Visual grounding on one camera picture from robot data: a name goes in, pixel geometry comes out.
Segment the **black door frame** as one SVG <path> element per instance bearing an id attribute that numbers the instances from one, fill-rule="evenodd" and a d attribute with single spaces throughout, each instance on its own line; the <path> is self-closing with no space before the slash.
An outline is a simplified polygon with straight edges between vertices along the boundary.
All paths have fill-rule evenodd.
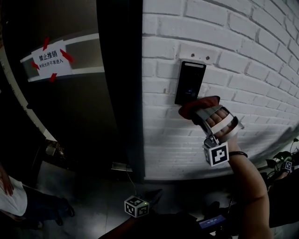
<path id="1" fill-rule="evenodd" d="M 145 177 L 142 117 L 143 0 L 96 0 L 101 54 L 121 144 L 133 179 Z"/>

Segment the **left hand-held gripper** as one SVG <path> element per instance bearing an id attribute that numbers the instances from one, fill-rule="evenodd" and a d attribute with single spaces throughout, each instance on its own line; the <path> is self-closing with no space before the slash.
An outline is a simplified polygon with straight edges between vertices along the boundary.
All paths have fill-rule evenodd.
<path id="1" fill-rule="evenodd" d="M 156 205 L 162 197 L 163 190 L 146 191 L 142 195 L 142 199 L 136 196 L 130 196 L 124 201 L 124 211 L 134 217 L 139 218 L 147 215 L 150 206 Z"/>

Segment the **green potted plant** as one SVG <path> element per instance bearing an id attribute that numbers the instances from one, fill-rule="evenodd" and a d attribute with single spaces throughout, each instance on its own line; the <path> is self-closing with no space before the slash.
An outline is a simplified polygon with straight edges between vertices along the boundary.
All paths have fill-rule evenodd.
<path id="1" fill-rule="evenodd" d="M 272 159 L 266 159 L 268 168 L 272 169 L 264 178 L 267 187 L 270 187 L 282 174 L 290 174 L 280 171 L 281 164 L 285 161 L 292 162 L 292 172 L 299 169 L 299 138 L 293 139 L 288 150 L 278 152 Z"/>

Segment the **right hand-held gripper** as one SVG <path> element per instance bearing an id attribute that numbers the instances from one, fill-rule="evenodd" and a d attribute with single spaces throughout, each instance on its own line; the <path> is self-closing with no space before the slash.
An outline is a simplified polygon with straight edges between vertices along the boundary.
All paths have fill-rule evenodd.
<path id="1" fill-rule="evenodd" d="M 219 111 L 225 113 L 225 117 L 211 127 L 207 119 Z M 229 160 L 228 141 L 244 129 L 243 124 L 222 105 L 197 110 L 194 116 L 206 134 L 203 144 L 206 161 L 212 167 L 227 162 Z"/>

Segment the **person's dark clothing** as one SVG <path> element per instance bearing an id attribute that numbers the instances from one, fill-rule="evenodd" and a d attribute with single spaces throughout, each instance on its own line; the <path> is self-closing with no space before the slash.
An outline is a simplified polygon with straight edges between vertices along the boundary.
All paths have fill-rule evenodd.
<path id="1" fill-rule="evenodd" d="M 197 218 L 187 212 L 131 217 L 98 239 L 213 239 L 200 229 Z"/>

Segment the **blue screen device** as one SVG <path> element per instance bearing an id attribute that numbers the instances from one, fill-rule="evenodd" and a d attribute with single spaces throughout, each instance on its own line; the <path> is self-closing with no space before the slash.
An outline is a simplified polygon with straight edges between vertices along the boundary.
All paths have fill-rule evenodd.
<path id="1" fill-rule="evenodd" d="M 226 222 L 226 218 L 222 215 L 206 219 L 199 222 L 199 226 L 202 230 L 211 230 L 222 226 Z"/>

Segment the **black panel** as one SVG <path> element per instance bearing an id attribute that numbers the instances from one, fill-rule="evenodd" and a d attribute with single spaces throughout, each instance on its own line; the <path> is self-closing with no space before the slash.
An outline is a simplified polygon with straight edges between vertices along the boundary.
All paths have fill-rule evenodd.
<path id="1" fill-rule="evenodd" d="M 11 177 L 35 187 L 44 149 L 45 137 L 0 72 L 0 162 Z"/>

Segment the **white wall mounting plate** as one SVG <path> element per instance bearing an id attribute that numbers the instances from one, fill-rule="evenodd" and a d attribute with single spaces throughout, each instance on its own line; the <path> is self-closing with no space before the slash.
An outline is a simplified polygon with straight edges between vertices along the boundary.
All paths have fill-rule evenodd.
<path id="1" fill-rule="evenodd" d="M 214 64 L 217 60 L 218 51 L 196 45 L 182 43 L 178 53 L 179 59 L 191 60 L 205 64 Z"/>

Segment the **red cloth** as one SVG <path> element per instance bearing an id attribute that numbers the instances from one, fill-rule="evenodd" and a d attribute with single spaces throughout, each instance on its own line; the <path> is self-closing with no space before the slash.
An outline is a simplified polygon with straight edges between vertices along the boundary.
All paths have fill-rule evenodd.
<path id="1" fill-rule="evenodd" d="M 219 96 L 209 96 L 197 99 L 196 101 L 189 102 L 180 107 L 178 113 L 180 116 L 187 120 L 191 120 L 195 125 L 203 126 L 203 120 L 196 115 L 198 110 L 207 109 L 219 105 Z"/>

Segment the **white paper notice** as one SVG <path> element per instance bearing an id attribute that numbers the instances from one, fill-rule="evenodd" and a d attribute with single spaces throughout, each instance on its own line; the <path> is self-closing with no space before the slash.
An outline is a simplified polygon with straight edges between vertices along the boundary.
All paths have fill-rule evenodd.
<path id="1" fill-rule="evenodd" d="M 40 79 L 50 78 L 52 74 L 57 77 L 71 75 L 72 69 L 70 62 L 63 56 L 66 46 L 63 40 L 49 44 L 47 49 L 39 48 L 31 52 L 33 61 L 38 65 L 37 72 Z"/>

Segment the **dark glass door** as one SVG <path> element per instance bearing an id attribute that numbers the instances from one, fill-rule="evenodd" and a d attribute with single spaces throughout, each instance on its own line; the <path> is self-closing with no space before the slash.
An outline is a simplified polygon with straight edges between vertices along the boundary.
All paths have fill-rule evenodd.
<path id="1" fill-rule="evenodd" d="M 81 169 L 109 170 L 118 132 L 101 54 L 96 0 L 2 0 L 3 40 L 30 109 Z M 63 40 L 72 74 L 40 79 L 31 52 Z"/>

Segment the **metal floor door plate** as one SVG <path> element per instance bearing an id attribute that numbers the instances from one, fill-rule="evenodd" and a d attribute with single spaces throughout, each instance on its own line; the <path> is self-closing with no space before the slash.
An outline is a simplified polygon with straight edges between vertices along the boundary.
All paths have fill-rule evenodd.
<path id="1" fill-rule="evenodd" d="M 132 168 L 125 163 L 112 162 L 111 170 L 132 172 Z"/>

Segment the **person's right forearm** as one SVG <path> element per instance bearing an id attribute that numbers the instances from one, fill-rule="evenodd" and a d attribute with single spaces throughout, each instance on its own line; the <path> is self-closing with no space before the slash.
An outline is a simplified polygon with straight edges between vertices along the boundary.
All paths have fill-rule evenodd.
<path id="1" fill-rule="evenodd" d="M 268 231 L 270 203 L 261 174 L 245 155 L 230 156 L 229 164 L 235 174 L 244 205 L 244 230 L 248 231 L 247 234 Z"/>

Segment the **person's right hand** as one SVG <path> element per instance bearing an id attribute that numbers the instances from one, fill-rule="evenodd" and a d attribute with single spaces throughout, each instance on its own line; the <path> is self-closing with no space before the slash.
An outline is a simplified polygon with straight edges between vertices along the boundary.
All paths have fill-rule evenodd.
<path id="1" fill-rule="evenodd" d="M 213 113 L 209 118 L 207 118 L 206 121 L 207 121 L 208 125 L 212 128 L 216 124 L 223 121 L 227 116 L 228 116 L 228 112 L 226 110 L 219 109 L 218 111 Z M 237 125 L 236 121 L 232 120 L 224 128 L 222 128 L 220 131 L 215 133 L 215 138 L 220 139 L 223 136 L 227 135 L 236 127 L 236 125 Z M 237 134 L 228 140 L 228 151 L 229 152 L 241 151 L 241 149 L 238 145 Z"/>

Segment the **black wall access reader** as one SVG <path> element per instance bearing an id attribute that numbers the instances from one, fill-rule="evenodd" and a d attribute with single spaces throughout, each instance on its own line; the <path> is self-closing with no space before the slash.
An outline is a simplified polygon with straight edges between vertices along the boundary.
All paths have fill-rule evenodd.
<path id="1" fill-rule="evenodd" d="M 182 61 L 175 97 L 176 105 L 184 105 L 197 99 L 205 71 L 205 64 Z"/>

